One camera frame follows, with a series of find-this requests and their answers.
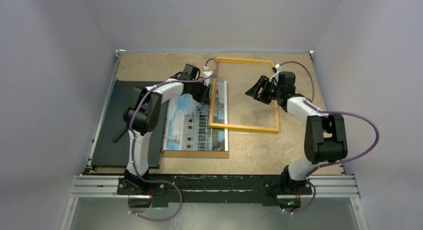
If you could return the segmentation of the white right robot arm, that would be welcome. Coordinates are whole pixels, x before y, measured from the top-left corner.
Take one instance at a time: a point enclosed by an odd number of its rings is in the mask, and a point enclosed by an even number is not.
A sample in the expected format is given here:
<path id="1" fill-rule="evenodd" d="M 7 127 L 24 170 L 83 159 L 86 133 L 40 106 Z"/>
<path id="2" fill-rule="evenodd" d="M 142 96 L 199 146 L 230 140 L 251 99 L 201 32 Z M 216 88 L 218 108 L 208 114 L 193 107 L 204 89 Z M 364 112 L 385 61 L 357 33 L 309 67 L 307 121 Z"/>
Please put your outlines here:
<path id="1" fill-rule="evenodd" d="M 307 175 L 315 168 L 347 157 L 348 147 L 344 118 L 340 114 L 319 111 L 305 96 L 296 93 L 293 72 L 279 72 L 276 78 L 262 75 L 245 92 L 264 104 L 276 101 L 286 113 L 305 123 L 304 153 L 281 173 L 280 188 L 288 194 L 306 184 Z"/>

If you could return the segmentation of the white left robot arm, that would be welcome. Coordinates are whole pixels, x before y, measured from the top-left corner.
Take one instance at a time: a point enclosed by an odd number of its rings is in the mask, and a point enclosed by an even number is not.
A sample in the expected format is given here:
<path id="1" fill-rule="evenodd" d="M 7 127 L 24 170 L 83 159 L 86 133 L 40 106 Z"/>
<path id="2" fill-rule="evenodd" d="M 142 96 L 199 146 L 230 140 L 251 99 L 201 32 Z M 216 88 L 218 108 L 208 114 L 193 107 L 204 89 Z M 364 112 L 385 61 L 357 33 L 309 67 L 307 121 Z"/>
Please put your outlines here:
<path id="1" fill-rule="evenodd" d="M 148 152 L 150 137 L 157 126 L 162 104 L 174 97 L 189 94 L 198 103 L 209 100 L 211 80 L 217 70 L 204 70 L 186 64 L 182 72 L 169 77 L 159 84 L 134 88 L 128 109 L 123 115 L 130 138 L 129 160 L 124 172 L 124 181 L 138 195 L 149 187 Z"/>

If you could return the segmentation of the building and sky photo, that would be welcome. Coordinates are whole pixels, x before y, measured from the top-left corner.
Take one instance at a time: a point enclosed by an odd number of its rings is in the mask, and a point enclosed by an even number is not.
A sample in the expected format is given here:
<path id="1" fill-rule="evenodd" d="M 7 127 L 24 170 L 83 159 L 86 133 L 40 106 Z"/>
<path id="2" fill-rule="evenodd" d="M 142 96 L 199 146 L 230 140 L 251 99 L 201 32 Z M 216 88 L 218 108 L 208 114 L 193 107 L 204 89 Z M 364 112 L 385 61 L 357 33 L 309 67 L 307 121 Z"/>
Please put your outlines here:
<path id="1" fill-rule="evenodd" d="M 227 83 L 219 81 L 215 101 L 198 103 L 189 94 L 168 101 L 164 151 L 228 152 L 228 130 L 209 126 L 227 123 Z"/>

